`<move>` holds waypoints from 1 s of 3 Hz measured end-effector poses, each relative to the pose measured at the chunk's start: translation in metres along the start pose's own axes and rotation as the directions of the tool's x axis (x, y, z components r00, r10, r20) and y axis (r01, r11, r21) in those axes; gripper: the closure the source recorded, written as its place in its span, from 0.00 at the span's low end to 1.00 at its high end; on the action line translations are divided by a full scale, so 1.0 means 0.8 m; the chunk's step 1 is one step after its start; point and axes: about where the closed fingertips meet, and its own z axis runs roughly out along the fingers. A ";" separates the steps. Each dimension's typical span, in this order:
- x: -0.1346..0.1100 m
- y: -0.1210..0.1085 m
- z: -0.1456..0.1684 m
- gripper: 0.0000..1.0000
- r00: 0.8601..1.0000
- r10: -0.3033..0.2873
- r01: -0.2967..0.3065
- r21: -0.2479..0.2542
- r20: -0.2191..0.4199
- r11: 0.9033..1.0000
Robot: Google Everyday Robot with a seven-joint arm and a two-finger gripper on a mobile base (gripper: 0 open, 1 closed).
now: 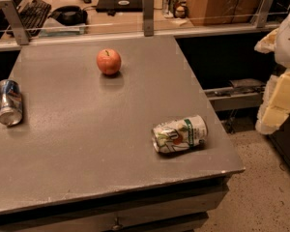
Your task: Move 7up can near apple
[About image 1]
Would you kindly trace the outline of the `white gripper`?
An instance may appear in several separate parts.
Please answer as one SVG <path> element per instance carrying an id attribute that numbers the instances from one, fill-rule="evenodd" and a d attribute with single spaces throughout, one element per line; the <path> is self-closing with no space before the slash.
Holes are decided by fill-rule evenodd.
<path id="1" fill-rule="evenodd" d="M 278 29 L 257 42 L 254 50 L 264 54 L 275 52 L 275 61 L 288 68 L 282 75 L 270 77 L 257 113 L 256 130 L 272 134 L 290 115 L 290 13 Z"/>

